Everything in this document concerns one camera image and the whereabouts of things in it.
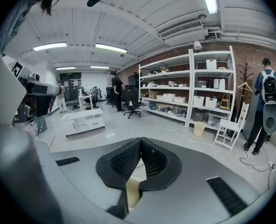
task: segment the white desk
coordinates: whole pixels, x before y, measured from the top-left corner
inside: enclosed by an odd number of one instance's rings
[[[78,96],[79,105],[80,105],[80,111],[83,111],[82,102],[83,102],[85,99],[87,99],[87,98],[90,98],[90,105],[91,105],[91,109],[93,110],[91,95],[86,95],[86,96]]]
[[[60,122],[66,136],[105,127],[101,109],[67,113],[60,119]]]

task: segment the white floor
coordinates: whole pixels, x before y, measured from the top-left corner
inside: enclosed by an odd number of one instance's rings
[[[115,107],[112,108],[111,105],[105,105],[105,103],[105,101],[98,102],[98,105],[103,110],[105,129],[100,128],[66,138],[61,130],[59,121],[63,114],[56,111],[50,116],[46,116],[48,130],[34,137],[34,139],[46,142],[51,152],[97,147],[136,137],[163,140],[206,153],[243,177],[260,194],[267,190],[270,170],[268,169],[266,172],[253,171],[251,166],[246,166],[239,160],[241,157],[246,157],[243,150],[243,145],[246,141],[242,134],[230,152],[220,146],[212,145],[216,134],[215,131],[206,129],[202,136],[196,137],[193,135],[192,127],[184,127],[181,123],[172,119],[148,112],[143,112],[141,118],[133,114],[130,119],[127,119],[127,115],[115,113]],[[24,129],[32,136],[35,135],[34,126],[27,125]],[[275,147],[266,143],[263,145],[260,154],[256,156],[251,154],[253,147],[254,144],[248,152],[248,159],[244,162],[254,165],[259,170],[266,170],[269,162],[266,151],[270,156]],[[133,177],[137,180],[145,180],[144,167],[137,168],[133,173]],[[276,171],[271,173],[269,181],[271,187],[275,183]]]

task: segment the backpack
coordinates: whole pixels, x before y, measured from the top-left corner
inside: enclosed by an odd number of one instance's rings
[[[262,99],[266,104],[276,103],[276,77],[275,71],[267,75],[265,71],[262,72]]]

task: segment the yellow bucket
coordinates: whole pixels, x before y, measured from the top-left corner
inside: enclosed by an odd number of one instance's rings
[[[207,125],[202,122],[195,122],[194,124],[194,135],[201,136]]]

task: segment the shoe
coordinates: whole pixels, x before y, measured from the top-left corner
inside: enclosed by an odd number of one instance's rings
[[[252,154],[257,155],[257,154],[259,154],[259,151],[256,152],[255,150],[253,150]]]
[[[248,142],[244,144],[245,151],[249,151]]]

